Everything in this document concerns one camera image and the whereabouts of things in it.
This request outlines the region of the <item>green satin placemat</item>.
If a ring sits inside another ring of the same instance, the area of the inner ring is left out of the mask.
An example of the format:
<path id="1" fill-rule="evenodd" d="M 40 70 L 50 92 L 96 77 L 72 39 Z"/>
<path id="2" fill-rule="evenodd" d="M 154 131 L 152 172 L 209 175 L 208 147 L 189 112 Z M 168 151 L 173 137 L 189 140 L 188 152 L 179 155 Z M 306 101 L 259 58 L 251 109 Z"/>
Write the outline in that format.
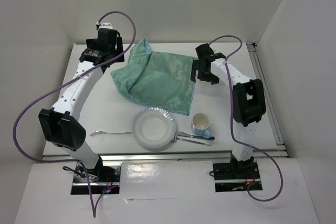
<path id="1" fill-rule="evenodd" d="M 153 51 L 146 39 L 130 50 L 126 66 L 111 72 L 119 93 L 141 106 L 189 115 L 195 83 L 193 57 Z"/>

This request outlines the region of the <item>light blue mug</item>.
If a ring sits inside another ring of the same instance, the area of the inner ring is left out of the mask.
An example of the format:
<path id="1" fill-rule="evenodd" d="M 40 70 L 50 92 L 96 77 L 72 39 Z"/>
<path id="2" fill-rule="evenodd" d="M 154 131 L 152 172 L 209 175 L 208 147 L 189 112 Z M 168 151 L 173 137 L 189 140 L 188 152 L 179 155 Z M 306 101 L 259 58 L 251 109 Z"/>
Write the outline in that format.
<path id="1" fill-rule="evenodd" d="M 207 115 L 197 113 L 193 116 L 191 121 L 192 132 L 204 138 L 211 138 L 212 134 L 209 130 L 210 120 Z"/>

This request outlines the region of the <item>silver spoon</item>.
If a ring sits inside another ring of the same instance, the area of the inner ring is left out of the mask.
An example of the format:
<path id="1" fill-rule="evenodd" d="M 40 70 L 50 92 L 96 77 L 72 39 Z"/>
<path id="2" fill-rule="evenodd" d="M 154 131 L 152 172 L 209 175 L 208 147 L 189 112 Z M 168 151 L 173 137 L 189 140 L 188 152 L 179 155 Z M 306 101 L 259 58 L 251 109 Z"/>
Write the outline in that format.
<path id="1" fill-rule="evenodd" d="M 215 137 L 204 137 L 204 136 L 198 136 L 198 135 L 190 135 L 190 134 L 187 134 L 187 133 L 184 133 L 184 132 L 177 132 L 176 133 L 176 136 L 178 137 L 188 137 L 188 138 L 195 138 L 195 139 L 200 139 L 200 140 L 214 140 Z"/>

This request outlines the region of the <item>white ribbed plate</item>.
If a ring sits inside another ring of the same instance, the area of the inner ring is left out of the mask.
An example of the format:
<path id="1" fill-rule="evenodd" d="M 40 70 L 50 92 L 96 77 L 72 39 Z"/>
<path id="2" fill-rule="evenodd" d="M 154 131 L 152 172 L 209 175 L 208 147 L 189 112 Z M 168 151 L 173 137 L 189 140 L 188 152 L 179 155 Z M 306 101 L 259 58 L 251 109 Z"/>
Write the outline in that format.
<path id="1" fill-rule="evenodd" d="M 132 134 L 142 147 L 156 150 L 168 145 L 175 137 L 177 125 L 173 115 L 162 108 L 146 108 L 132 123 Z"/>

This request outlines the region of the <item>silver fork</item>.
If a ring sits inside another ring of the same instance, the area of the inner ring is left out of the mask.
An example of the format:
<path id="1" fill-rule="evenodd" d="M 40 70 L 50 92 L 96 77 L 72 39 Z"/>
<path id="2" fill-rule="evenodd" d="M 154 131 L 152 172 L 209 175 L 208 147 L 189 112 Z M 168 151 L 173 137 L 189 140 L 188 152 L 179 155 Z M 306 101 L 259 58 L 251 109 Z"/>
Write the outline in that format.
<path id="1" fill-rule="evenodd" d="M 105 135 L 125 135 L 125 134 L 131 134 L 132 132 L 105 132 L 105 131 L 95 131 L 93 133 L 90 134 L 90 136 L 96 136 L 96 135 L 100 135 L 100 134 L 105 134 Z"/>

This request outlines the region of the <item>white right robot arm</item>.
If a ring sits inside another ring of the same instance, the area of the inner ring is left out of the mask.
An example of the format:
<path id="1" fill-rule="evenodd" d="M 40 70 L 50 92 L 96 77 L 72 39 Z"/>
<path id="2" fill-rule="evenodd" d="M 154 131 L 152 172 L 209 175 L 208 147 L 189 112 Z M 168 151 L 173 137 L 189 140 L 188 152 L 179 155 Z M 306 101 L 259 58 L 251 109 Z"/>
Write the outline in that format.
<path id="1" fill-rule="evenodd" d="M 229 172 L 242 177 L 254 163 L 253 145 L 256 130 L 266 113 L 264 86 L 260 79 L 241 73 L 226 60 L 222 53 L 215 53 L 208 43 L 196 47 L 198 59 L 193 60 L 191 80 L 211 84 L 223 81 L 229 87 L 231 133 L 235 147 L 230 155 Z"/>

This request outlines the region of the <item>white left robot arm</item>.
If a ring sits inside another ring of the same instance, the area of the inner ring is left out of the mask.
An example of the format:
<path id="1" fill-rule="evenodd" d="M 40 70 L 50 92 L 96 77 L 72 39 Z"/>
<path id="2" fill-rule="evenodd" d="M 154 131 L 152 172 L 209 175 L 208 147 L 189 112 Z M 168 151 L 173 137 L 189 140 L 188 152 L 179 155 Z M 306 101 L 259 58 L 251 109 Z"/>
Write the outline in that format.
<path id="1" fill-rule="evenodd" d="M 98 37 L 87 39 L 86 43 L 73 77 L 74 82 L 66 87 L 49 110 L 41 109 L 38 118 L 45 139 L 79 160 L 81 168 L 85 169 L 85 176 L 96 182 L 106 170 L 101 157 L 87 144 L 86 130 L 79 123 L 79 118 L 91 90 L 111 66 L 108 61 L 114 57 L 118 57 L 118 62 L 124 61 L 124 56 L 120 55 L 123 42 L 111 23 L 103 23 L 98 26 Z"/>

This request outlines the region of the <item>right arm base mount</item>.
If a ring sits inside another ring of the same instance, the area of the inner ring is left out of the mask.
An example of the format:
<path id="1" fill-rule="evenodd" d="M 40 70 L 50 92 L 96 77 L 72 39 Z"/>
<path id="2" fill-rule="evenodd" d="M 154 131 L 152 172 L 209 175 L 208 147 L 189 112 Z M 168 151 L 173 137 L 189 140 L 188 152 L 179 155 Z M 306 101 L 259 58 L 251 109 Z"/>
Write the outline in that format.
<path id="1" fill-rule="evenodd" d="M 208 173 L 215 181 L 215 191 L 236 192 L 262 190 L 260 173 L 256 162 L 247 170 L 234 172 L 228 163 L 214 163 L 213 170 Z"/>

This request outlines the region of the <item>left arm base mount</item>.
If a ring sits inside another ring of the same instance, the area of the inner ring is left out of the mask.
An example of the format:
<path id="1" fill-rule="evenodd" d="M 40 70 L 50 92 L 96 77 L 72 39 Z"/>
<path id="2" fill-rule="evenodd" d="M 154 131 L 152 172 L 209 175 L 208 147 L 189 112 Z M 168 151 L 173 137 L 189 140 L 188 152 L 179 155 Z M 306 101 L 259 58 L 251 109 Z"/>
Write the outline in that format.
<path id="1" fill-rule="evenodd" d="M 76 165 L 75 168 L 63 166 L 62 169 L 71 172 L 73 175 L 71 195 L 88 195 L 88 183 L 83 168 Z M 103 172 L 99 178 L 89 174 L 91 192 L 93 195 L 99 195 L 106 192 L 108 195 L 116 195 L 120 192 L 121 164 L 112 164 L 107 172 Z"/>

